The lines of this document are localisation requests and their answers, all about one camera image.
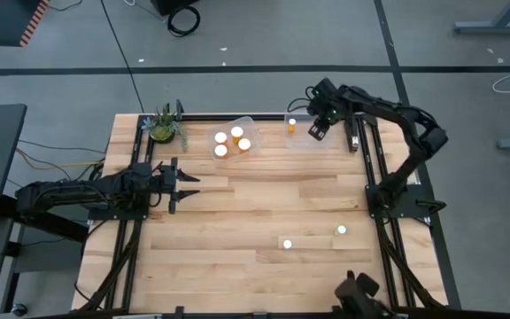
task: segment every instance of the plant pot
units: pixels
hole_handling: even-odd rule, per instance
[[[149,136],[159,144],[169,144],[174,140],[175,132],[167,132],[166,128],[156,127],[149,132]]]

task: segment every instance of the clear plastic container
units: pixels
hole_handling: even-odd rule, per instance
[[[240,127],[243,129],[243,138],[247,138],[251,141],[251,148],[249,151],[241,153],[239,146],[235,145],[233,142],[233,137],[231,136],[231,129],[234,127]],[[215,141],[216,134],[224,132],[228,135],[228,140],[226,145],[228,147],[228,154],[224,159],[218,157],[215,153],[215,148],[218,145]],[[249,116],[244,116],[243,118],[239,118],[237,120],[227,122],[225,124],[221,124],[215,128],[212,128],[208,131],[208,146],[210,147],[210,153],[212,154],[213,159],[216,161],[217,165],[228,165],[231,163],[235,163],[238,160],[244,160],[251,155],[257,155],[259,150],[261,149],[261,135],[259,134],[259,130],[255,126],[255,121]]]
[[[291,149],[297,148],[314,148],[323,149],[331,148],[334,145],[335,139],[330,134],[326,134],[321,141],[318,141],[310,134],[308,130],[314,124],[314,116],[309,115],[306,111],[294,111],[292,113],[284,114],[284,143],[285,146]],[[294,132],[289,132],[289,120],[294,119],[297,121],[294,127]]]

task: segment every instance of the wooden tabletop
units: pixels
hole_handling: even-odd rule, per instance
[[[106,175],[129,164],[137,116],[116,116]],[[166,212],[165,198],[151,209],[143,224],[130,312],[173,313],[176,306],[185,306],[187,313],[328,312],[339,304],[334,290],[349,269],[375,279],[381,286],[378,298],[387,302],[375,225],[367,213],[363,158],[360,151],[348,152],[343,125],[329,131],[335,139],[331,148],[288,149],[281,121],[257,121],[260,153],[216,167],[205,134],[219,124],[184,122],[186,153],[179,137],[155,146],[153,165],[177,156],[184,172],[202,180],[179,188],[201,192],[178,204],[174,215]],[[393,171],[407,147],[398,126],[380,121],[379,130]],[[144,136],[143,150],[146,143]],[[378,182],[376,161],[374,167]],[[340,225],[347,228],[343,235],[336,234]],[[445,303],[429,229],[414,220],[400,225],[410,268]],[[107,222],[86,244],[78,285],[88,295],[110,270],[117,228],[118,222]],[[285,239],[292,242],[289,250],[282,248]],[[395,278],[404,305],[400,276]],[[121,294],[119,284],[116,305]],[[76,294],[73,307],[84,302]]]

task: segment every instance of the concrete floor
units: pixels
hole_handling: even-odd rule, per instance
[[[52,3],[62,7],[72,1]],[[149,1],[137,2],[151,8]],[[510,35],[454,35],[451,27],[456,20],[490,19],[506,2],[382,3],[401,66],[497,66],[510,65]],[[369,0],[201,0],[196,7],[202,25],[182,39],[169,36],[148,12],[122,0],[105,3],[131,66],[389,65]],[[72,67],[124,67],[98,1],[48,11],[25,49],[0,47],[0,68]],[[441,219],[462,306],[510,312],[510,152],[494,145],[510,137],[510,95],[491,91],[504,75],[404,74],[404,80],[411,103],[433,113],[449,133],[450,142],[429,162],[429,172],[437,199],[448,204]],[[323,76],[398,99],[389,73],[139,74],[135,82],[147,111],[179,98],[187,112],[280,112]],[[505,87],[510,89],[510,82]],[[124,74],[0,77],[2,103],[27,104],[25,140],[98,150],[107,144],[115,113],[140,110]],[[99,159],[88,152],[20,147],[55,163]],[[10,178],[26,184],[62,175],[31,170],[16,158]],[[15,189],[8,183],[5,193]],[[85,217],[80,209],[59,213]],[[27,230],[23,239],[48,238]],[[60,253],[53,253],[53,245]],[[29,306],[27,316],[65,313],[80,246],[61,242],[29,248],[22,262],[52,271],[23,276],[15,300]]]

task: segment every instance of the wooden table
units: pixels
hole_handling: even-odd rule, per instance
[[[136,122],[134,114],[116,116],[106,175],[129,164]],[[288,149],[281,121],[257,121],[259,155],[216,167],[205,132],[218,124],[184,122],[187,153],[178,137],[155,146],[153,165],[177,156],[184,172],[202,180],[180,183],[180,189],[201,192],[184,199],[174,215],[166,212],[164,198],[151,209],[142,228],[130,312],[173,313],[176,306],[185,306],[186,313],[328,312],[339,304],[334,290],[349,269],[375,279],[381,285],[377,297],[387,302],[375,224],[367,212],[364,162],[360,151],[348,152],[343,125],[328,133],[336,140],[332,148]],[[380,121],[379,129],[393,171],[408,150],[398,126]],[[146,143],[143,137],[143,149]],[[374,167],[379,181],[376,162]],[[110,270],[118,223],[107,222],[86,244],[78,285],[88,295]],[[339,225],[348,229],[344,235],[336,235]],[[414,220],[400,225],[410,268],[445,303],[429,229]],[[289,250],[282,248],[285,239],[292,242]],[[400,276],[395,278],[405,305]],[[124,274],[116,305],[119,283]],[[84,302],[76,294],[73,307]]]

